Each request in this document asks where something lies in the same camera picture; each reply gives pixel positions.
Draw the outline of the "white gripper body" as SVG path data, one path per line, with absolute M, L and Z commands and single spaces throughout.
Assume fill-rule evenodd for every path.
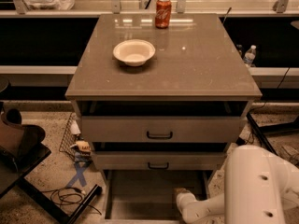
M 191 192 L 181 192 L 176 197 L 179 212 L 182 212 L 188 204 L 193 202 L 196 202 L 196 198 Z

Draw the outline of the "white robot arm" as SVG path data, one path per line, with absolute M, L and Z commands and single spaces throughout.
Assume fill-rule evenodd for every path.
M 224 192 L 199 201 L 176 190 L 187 224 L 223 216 L 225 224 L 286 224 L 284 212 L 298 206 L 299 169 L 262 147 L 235 148 L 225 165 Z

